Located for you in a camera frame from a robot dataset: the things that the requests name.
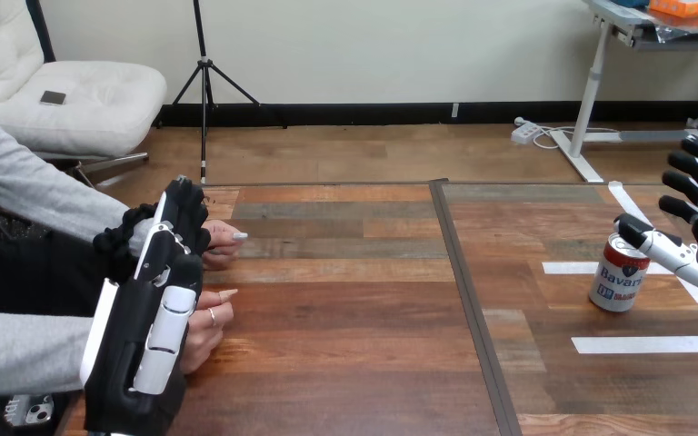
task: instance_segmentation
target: phone in pocket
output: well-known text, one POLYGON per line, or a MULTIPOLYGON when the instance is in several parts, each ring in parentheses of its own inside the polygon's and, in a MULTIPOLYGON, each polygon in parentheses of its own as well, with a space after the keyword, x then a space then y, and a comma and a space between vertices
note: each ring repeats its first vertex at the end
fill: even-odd
POLYGON ((4 419, 14 428, 37 427, 52 420, 52 395, 15 395, 4 407, 4 419))

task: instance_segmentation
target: power strip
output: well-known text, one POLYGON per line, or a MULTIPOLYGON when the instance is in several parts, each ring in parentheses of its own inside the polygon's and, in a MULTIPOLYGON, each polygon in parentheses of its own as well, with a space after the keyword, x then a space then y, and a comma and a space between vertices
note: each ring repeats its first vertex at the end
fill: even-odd
POLYGON ((534 139, 539 137, 542 132, 542 127, 539 127, 531 122, 526 122, 517 129, 513 130, 513 134, 510 139, 517 144, 530 144, 534 139))

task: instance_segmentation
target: chair leg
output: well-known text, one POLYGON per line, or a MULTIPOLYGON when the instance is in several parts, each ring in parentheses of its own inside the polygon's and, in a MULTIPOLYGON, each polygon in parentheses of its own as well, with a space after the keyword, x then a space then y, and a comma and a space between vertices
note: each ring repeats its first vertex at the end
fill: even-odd
POLYGON ((92 163, 82 164, 81 171, 90 174, 97 171, 107 170, 108 168, 113 168, 119 165, 129 164, 138 161, 145 162, 147 160, 148 153, 128 154, 127 156, 117 157, 115 159, 106 159, 104 161, 95 161, 92 163))
POLYGON ((84 183, 85 185, 89 186, 92 189, 96 189, 95 184, 90 182, 89 179, 87 178, 87 176, 84 172, 84 167, 81 164, 79 164, 71 169, 71 175, 79 182, 84 183))

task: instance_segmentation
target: person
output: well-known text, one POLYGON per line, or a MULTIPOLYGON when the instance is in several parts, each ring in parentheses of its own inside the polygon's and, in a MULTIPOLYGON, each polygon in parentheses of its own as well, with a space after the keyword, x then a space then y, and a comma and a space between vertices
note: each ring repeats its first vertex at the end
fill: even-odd
MULTIPOLYGON (((0 207, 52 231, 37 240, 0 241, 0 395, 80 390, 79 367, 105 277, 91 241, 119 226, 128 208, 56 170, 1 128, 0 207)), ((129 241, 135 256, 151 221, 135 227, 129 241)), ((204 267, 228 266, 238 256, 238 230, 216 220, 203 227, 212 249, 203 254, 204 267)), ((195 371, 222 340, 234 316, 228 297, 200 295, 189 321, 184 372, 195 371)))

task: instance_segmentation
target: wearable hand exoskeleton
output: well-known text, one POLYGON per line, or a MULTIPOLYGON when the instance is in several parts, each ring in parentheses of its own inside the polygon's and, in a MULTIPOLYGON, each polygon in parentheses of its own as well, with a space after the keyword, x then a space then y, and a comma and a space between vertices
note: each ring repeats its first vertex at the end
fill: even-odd
POLYGON ((203 199, 188 179, 170 183, 132 273, 104 285, 80 370, 88 431, 166 434, 180 409, 180 356, 209 244, 203 199))

